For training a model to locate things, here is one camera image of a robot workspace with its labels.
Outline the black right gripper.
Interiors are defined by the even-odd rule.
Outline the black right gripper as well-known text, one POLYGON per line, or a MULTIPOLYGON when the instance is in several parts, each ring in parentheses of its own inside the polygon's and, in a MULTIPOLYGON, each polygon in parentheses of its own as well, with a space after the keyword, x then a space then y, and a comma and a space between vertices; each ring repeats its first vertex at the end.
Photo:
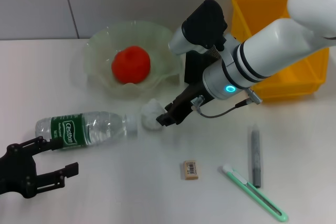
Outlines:
POLYGON ((175 100, 168 104, 166 113, 159 115, 156 121, 161 126, 170 126, 171 124, 180 124, 193 111, 191 101, 202 95, 203 104, 206 104, 214 98, 208 93, 202 81, 189 85, 175 100))

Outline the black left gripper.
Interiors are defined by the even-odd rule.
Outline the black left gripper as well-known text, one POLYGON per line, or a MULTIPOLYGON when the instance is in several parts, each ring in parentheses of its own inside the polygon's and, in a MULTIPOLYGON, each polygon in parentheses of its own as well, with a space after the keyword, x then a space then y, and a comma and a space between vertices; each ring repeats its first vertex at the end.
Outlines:
POLYGON ((63 148, 62 138, 46 140, 42 136, 21 144, 11 144, 1 157, 1 194, 15 192, 24 198, 33 198, 37 191, 65 187, 65 178, 78 175, 78 163, 72 163, 54 172, 37 175, 33 156, 45 151, 63 148))

